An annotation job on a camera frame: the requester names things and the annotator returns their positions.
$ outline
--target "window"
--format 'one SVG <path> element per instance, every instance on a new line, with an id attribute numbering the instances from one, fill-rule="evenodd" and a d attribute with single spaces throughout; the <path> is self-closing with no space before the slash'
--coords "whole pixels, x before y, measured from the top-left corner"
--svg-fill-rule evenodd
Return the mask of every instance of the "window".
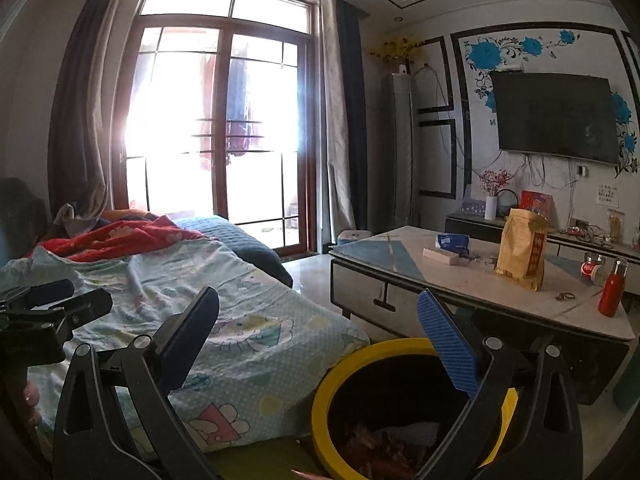
<path id="1" fill-rule="evenodd" d="M 216 213 L 281 254 L 313 249 L 311 10 L 144 1 L 118 90 L 117 207 Z"/>

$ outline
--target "blue gripper pad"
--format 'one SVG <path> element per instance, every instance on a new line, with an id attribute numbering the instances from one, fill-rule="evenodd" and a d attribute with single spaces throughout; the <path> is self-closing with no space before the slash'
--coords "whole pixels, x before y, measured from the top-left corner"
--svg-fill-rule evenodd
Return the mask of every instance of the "blue gripper pad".
<path id="1" fill-rule="evenodd" d="M 455 388 L 473 399 L 479 387 L 478 359 L 429 290 L 418 296 L 418 320 Z"/>

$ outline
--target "vase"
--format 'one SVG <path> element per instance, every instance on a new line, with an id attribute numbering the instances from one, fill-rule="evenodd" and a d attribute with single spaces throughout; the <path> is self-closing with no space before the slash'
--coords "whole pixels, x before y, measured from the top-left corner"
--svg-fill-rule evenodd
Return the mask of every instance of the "vase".
<path id="1" fill-rule="evenodd" d="M 484 207 L 484 219 L 495 220 L 495 209 L 498 206 L 497 196 L 488 196 L 486 198 L 486 206 Z"/>

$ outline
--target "jar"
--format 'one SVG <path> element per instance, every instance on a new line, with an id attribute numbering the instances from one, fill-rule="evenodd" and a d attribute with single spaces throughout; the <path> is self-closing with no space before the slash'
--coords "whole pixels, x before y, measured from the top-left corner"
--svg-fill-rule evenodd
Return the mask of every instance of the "jar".
<path id="1" fill-rule="evenodd" d="M 586 282 L 604 285 L 607 271 L 604 268 L 606 258 L 601 254 L 584 253 L 584 263 L 580 266 L 580 273 Z"/>

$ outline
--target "glass door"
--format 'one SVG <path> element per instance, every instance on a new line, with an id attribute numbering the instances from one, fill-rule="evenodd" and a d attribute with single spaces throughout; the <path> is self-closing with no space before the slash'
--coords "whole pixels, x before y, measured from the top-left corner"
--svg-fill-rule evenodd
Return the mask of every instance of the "glass door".
<path id="1" fill-rule="evenodd" d="M 299 59 L 296 44 L 233 35 L 225 131 L 228 219 L 274 249 L 296 246 L 305 235 Z"/>
<path id="2" fill-rule="evenodd" d="M 124 134 L 129 207 L 171 218 L 213 214 L 218 37 L 215 28 L 144 30 Z"/>

